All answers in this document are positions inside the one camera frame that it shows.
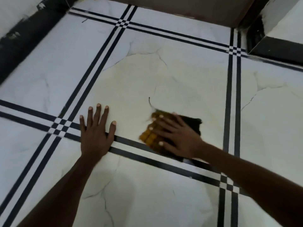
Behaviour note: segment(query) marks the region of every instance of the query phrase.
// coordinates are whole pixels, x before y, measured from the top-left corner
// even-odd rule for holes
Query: person
[[[73,225],[84,186],[99,160],[108,152],[114,141],[116,122],[105,133],[109,112],[106,106],[101,116],[101,105],[89,107],[87,124],[80,116],[81,157],[18,227],[69,227]],[[166,131],[153,129],[157,135],[174,142],[159,143],[168,151],[188,159],[200,158],[225,173],[243,188],[260,207],[282,226],[303,226],[303,188],[263,167],[232,156],[204,142],[177,114],[178,123],[162,118],[156,123]]]

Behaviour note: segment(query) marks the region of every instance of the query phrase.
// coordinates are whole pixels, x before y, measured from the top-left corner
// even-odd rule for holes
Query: tiled floor
[[[0,86],[0,224],[16,226],[80,156],[98,102],[116,141],[74,226],[278,226],[233,181],[138,141],[153,106],[201,118],[205,141],[303,185],[303,69],[251,60],[234,29],[84,0]]]

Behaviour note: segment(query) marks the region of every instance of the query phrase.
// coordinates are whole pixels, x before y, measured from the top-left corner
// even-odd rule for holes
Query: black baseboard
[[[43,0],[0,39],[0,84],[31,53],[77,0]]]
[[[303,66],[303,44],[266,36],[261,16],[247,31],[247,52],[249,55]]]

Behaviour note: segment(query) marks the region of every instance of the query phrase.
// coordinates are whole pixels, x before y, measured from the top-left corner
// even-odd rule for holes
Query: person's right hand
[[[167,142],[159,142],[166,150],[174,153],[175,155],[185,157],[188,159],[197,158],[199,151],[205,144],[201,137],[195,133],[177,114],[173,113],[178,123],[162,117],[155,120],[155,123],[162,126],[168,132],[152,129],[152,132],[164,138],[168,138],[174,142],[176,147],[168,144]]]

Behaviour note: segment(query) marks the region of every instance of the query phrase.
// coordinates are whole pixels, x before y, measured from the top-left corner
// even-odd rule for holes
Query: finger
[[[172,114],[176,117],[177,121],[181,126],[187,126],[187,124],[183,121],[183,119],[181,119],[179,115],[177,115],[175,112],[173,112]]]
[[[175,128],[180,128],[180,125],[178,123],[176,123],[175,121],[172,121],[171,119],[169,118],[166,118],[164,116],[159,116],[160,118],[162,118],[165,122],[167,122],[169,125],[175,127]]]
[[[107,136],[107,141],[109,145],[111,145],[115,139],[116,124],[116,121],[112,121],[111,126],[109,127],[109,132]]]
[[[105,132],[105,124],[106,124],[106,120],[107,120],[108,111],[109,111],[108,106],[105,106],[105,109],[104,109],[103,115],[101,116],[101,121],[99,124],[102,132]]]
[[[94,115],[94,121],[93,121],[93,126],[98,126],[99,124],[99,119],[100,119],[100,113],[101,113],[101,104],[97,104],[97,109]]]
[[[85,132],[85,122],[83,115],[80,115],[80,131],[81,135]]]
[[[93,125],[93,107],[89,107],[89,112],[87,114],[87,129]]]
[[[160,135],[164,138],[168,138],[168,139],[172,139],[173,137],[173,134],[172,133],[169,133],[169,132],[165,132],[165,131],[160,131],[160,130],[157,130],[157,129],[154,129],[153,127],[150,127],[149,128],[153,133],[157,134],[157,135]]]
[[[165,150],[168,150],[169,152],[180,156],[180,151],[177,148],[175,148],[174,146],[168,144],[167,142],[160,141],[159,145],[164,147]]]
[[[170,126],[169,124],[167,124],[164,121],[156,120],[155,123],[158,124],[159,126],[163,127],[164,129],[170,131],[170,132],[175,132],[177,130],[176,128]]]

